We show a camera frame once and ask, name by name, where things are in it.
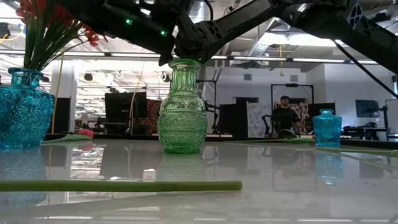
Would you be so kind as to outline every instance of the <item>green stem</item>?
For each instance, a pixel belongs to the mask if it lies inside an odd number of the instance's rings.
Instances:
[[[241,181],[113,182],[89,180],[0,181],[0,192],[197,192],[241,190]]]

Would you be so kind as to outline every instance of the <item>cable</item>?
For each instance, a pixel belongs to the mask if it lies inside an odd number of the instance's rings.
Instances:
[[[367,75],[369,75],[375,82],[377,82],[380,86],[382,86],[385,90],[387,90],[391,95],[398,98],[397,93],[394,93],[386,84],[376,78],[368,69],[366,69],[363,65],[361,65],[351,54],[349,54],[340,44],[336,42],[336,40],[332,40],[336,47],[341,50],[349,59],[351,59],[362,71],[364,71]]]
[[[2,39],[0,39],[0,44],[6,39],[7,36],[8,36],[8,34],[4,35],[4,36],[2,37]]]
[[[4,35],[4,37],[0,40],[0,44],[1,44],[3,41],[12,41],[12,40],[16,40],[16,39],[17,39],[18,37],[20,37],[23,33],[24,33],[24,28],[21,28],[21,32],[18,34],[18,36],[13,37],[13,38],[10,38],[10,39],[6,39],[6,37],[7,37],[7,34],[6,34],[6,35]]]
[[[132,98],[131,98],[130,120],[129,120],[129,127],[131,128],[130,133],[133,132],[132,125],[134,124],[133,123],[134,113],[133,113],[133,110],[132,110],[133,108],[132,107],[134,106],[134,99],[136,97],[136,93],[137,93],[137,90],[138,90],[139,83],[141,82],[142,73],[144,72],[144,66],[145,66],[145,62],[142,64],[141,74],[139,75],[139,79],[138,79],[138,83],[137,83],[136,89],[134,90],[134,94],[132,95]]]
[[[213,12],[213,7],[211,6],[209,0],[203,0],[206,5],[209,7],[210,10],[210,20],[212,21],[214,19],[214,12]]]

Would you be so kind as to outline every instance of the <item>computer monitor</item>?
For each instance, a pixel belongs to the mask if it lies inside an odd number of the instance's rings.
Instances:
[[[110,123],[128,123],[131,100],[134,93],[106,93],[106,118]],[[137,92],[134,99],[134,118],[147,117],[147,93]]]
[[[380,118],[377,100],[355,100],[357,118]]]

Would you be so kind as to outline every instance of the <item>pink object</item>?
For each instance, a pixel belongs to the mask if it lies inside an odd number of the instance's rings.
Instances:
[[[94,131],[90,131],[88,129],[83,129],[83,130],[79,131],[79,134],[85,135],[90,138],[94,137]]]

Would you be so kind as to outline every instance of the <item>wall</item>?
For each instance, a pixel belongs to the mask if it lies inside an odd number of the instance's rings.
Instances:
[[[326,102],[325,64],[321,64],[305,74],[307,84],[314,85],[315,103]]]
[[[366,67],[380,81],[394,89],[392,73],[382,66]],[[326,101],[336,101],[336,114],[343,117],[343,126],[359,126],[369,122],[369,118],[356,117],[355,100],[378,100],[379,106],[392,98],[383,87],[367,76],[355,65],[325,65]],[[378,127],[384,127],[384,117],[373,118]]]
[[[271,84],[292,83],[290,75],[298,75],[299,84],[305,84],[305,74],[298,68],[283,69],[284,76],[280,76],[280,69],[273,71],[269,69],[251,68],[243,70],[241,68],[224,68],[217,83],[217,105],[234,103],[234,97],[258,97],[259,102],[265,105],[271,104]],[[206,79],[213,78],[214,68],[206,68]],[[252,81],[244,81],[243,74],[251,74]],[[274,101],[279,101],[282,95],[292,98],[308,98],[311,96],[303,88],[287,88],[282,86],[278,89],[274,87]],[[209,86],[204,89],[203,98],[210,104],[214,104],[214,93]],[[208,133],[211,132],[213,125],[213,113],[207,113]]]

